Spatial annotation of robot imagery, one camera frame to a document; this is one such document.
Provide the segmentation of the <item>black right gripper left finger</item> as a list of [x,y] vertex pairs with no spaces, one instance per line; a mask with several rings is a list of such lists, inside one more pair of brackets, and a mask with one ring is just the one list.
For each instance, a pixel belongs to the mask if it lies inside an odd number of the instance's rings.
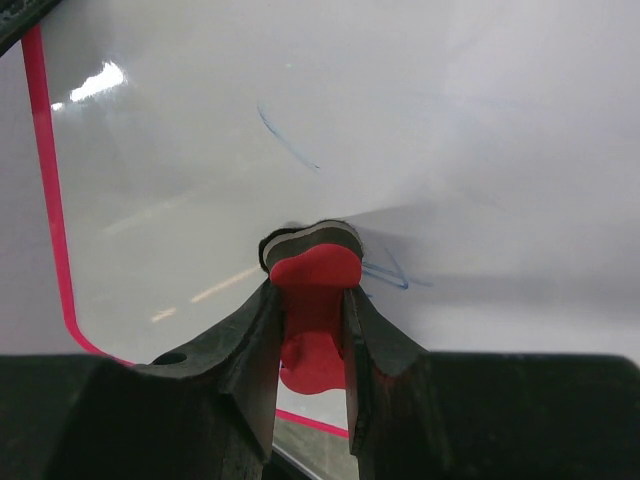
[[160,479],[259,479],[272,451],[279,295],[262,283],[235,312],[135,366],[159,396]]

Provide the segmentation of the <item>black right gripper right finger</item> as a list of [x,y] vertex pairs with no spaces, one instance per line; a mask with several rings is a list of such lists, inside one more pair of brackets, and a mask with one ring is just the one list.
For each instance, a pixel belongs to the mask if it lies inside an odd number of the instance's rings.
[[362,288],[344,293],[350,453],[361,479],[438,479],[440,412],[427,351],[381,315]]

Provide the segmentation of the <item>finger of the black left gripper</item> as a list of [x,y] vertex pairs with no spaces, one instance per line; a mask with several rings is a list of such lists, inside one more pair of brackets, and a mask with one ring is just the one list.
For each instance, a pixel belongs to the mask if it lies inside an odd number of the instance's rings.
[[3,56],[61,0],[0,0],[0,56]]

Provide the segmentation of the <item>pink-framed whiteboard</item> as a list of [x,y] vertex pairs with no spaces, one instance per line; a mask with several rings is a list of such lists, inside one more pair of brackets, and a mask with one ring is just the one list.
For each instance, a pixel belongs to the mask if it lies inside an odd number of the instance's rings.
[[438,479],[638,477],[637,2],[61,1],[13,47],[73,346],[2,356],[3,478],[160,479],[135,366],[326,219],[429,355]]

